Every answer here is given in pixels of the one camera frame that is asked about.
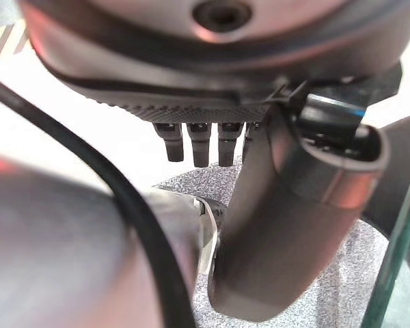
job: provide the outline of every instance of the black connector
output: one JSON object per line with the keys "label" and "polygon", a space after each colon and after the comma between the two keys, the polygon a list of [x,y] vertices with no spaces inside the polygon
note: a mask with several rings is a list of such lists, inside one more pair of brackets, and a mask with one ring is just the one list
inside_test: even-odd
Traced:
{"label": "black connector", "polygon": [[187,129],[193,146],[195,167],[208,167],[210,153],[211,123],[188,124]]}
{"label": "black connector", "polygon": [[260,128],[260,123],[247,123],[245,132],[245,143],[243,144],[243,162],[245,162],[249,145],[252,142],[252,135]]}
{"label": "black connector", "polygon": [[153,124],[159,137],[164,139],[170,162],[184,161],[184,141],[181,124]]}
{"label": "black connector", "polygon": [[241,136],[243,123],[219,124],[219,165],[229,167],[234,164],[237,138]]}

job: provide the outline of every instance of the silver metal part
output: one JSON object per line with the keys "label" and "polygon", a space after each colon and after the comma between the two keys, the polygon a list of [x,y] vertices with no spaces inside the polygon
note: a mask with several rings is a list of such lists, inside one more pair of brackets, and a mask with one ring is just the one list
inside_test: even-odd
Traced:
{"label": "silver metal part", "polygon": [[313,23],[352,0],[243,0],[251,8],[250,21],[240,29],[216,33],[193,18],[199,0],[90,0],[107,12],[146,29],[180,38],[227,43],[277,36]]}
{"label": "silver metal part", "polygon": [[[47,37],[45,42],[48,46],[55,47],[55,58],[59,59],[59,61],[55,60],[53,63],[47,59],[46,62],[48,64],[64,74],[76,65],[72,69],[71,77],[94,79],[97,81],[130,81],[131,77],[133,77],[146,85],[178,87],[190,90],[249,89],[248,83],[236,77],[217,75],[204,77],[191,72],[181,72],[168,67],[156,66],[132,57],[125,57],[81,38],[75,33],[70,33],[60,24],[49,21],[47,16],[41,12],[28,11],[25,12],[25,17],[30,21],[27,23],[29,28],[43,31],[43,34]],[[36,49],[43,47],[39,39],[32,38],[31,41]],[[147,100],[152,98],[153,101],[160,99],[167,101],[166,98],[156,94],[141,93],[138,97],[143,97],[143,99]],[[128,92],[114,92],[113,98],[120,101],[120,103],[129,104],[133,99],[137,99],[137,95],[131,95]],[[171,96],[170,98],[177,99],[177,96]],[[215,101],[210,99],[208,103],[212,106],[215,104]],[[188,104],[200,104],[200,99],[188,99]],[[229,106],[231,102],[229,100],[220,100],[219,104]]]}
{"label": "silver metal part", "polygon": [[[217,241],[210,206],[159,189],[142,195],[192,295]],[[162,326],[146,253],[112,197],[0,159],[0,328]]]}

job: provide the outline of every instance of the gray speckled surface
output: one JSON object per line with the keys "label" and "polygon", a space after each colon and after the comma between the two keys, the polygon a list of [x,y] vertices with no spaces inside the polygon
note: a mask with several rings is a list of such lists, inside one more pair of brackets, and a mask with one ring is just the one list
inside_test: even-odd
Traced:
{"label": "gray speckled surface", "polygon": [[[229,168],[212,165],[172,178],[159,187],[228,204],[240,168],[240,160]],[[199,327],[358,327],[387,244],[374,228],[359,222],[335,260],[310,289],[284,313],[261,324],[228,318],[213,311],[208,301],[206,276],[199,276],[193,300]]]}

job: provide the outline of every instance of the striped surface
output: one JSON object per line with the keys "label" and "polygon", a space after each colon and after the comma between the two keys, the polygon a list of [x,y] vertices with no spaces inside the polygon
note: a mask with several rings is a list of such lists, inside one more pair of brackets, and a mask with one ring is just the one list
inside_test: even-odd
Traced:
{"label": "striped surface", "polygon": [[32,49],[26,34],[26,24],[23,19],[13,25],[0,27],[0,60]]}

